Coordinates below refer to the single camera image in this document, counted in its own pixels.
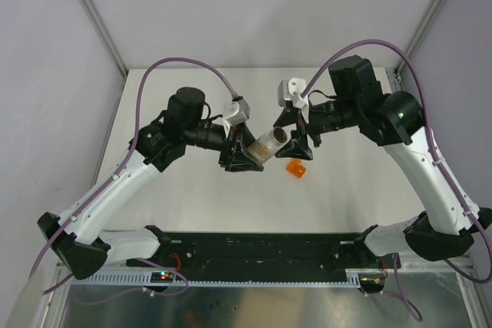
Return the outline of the clear pill bottle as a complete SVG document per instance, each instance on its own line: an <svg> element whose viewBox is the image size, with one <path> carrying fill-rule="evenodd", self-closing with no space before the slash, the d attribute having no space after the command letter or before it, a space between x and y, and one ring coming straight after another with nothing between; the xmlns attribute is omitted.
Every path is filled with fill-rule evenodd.
<svg viewBox="0 0 492 328"><path fill-rule="evenodd" d="M273 129L262 134L248 147L248 153L261 164L270 160L287 143L279 144L276 142L272 134Z"/></svg>

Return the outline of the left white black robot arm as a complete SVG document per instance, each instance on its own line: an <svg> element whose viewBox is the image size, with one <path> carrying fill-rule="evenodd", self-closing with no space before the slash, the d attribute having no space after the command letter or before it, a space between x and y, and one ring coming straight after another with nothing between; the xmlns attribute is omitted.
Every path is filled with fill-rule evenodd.
<svg viewBox="0 0 492 328"><path fill-rule="evenodd" d="M179 88L166 109L138 130L111 173L62 214L45 213L38 219L51 249L75 279L84 280L109 263L141 258L161 266L169 260L170 240L158 227L117 231L104 227L141 187L183 157L188 146L219 152L225 171L262 171L262 164L247 152L254 136L246 126L250 113L246 100L236 97L227 103L221 124L204 118L206 108L203 91Z"/></svg>

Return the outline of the orange pill organizer box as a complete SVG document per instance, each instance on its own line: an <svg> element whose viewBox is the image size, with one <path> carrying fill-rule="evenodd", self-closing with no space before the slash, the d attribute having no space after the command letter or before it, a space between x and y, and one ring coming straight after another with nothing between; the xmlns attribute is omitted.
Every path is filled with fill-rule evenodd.
<svg viewBox="0 0 492 328"><path fill-rule="evenodd" d="M286 170L296 178L302 178L307 168L302 164L301 159L293 158L287 165Z"/></svg>

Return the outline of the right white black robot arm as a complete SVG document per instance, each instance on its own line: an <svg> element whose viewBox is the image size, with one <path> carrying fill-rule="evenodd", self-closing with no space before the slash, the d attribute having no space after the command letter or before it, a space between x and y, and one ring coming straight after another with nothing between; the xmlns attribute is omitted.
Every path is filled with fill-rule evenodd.
<svg viewBox="0 0 492 328"><path fill-rule="evenodd" d="M301 96L307 86L303 79L283 80L278 86L283 111L275 124L296 128L277 157L310 161L322 134L357 127L392 157L424 206L410 220L368 228L355 248L357 262L373 267L383 256L405 251L428 261L464 255L478 231L474 222L488 228L491 211L471 200L461 206L448 183L453 174L440 156L418 100L405 91L383 92L371 62L357 55L336 61L328 72L335 94L322 104Z"/></svg>

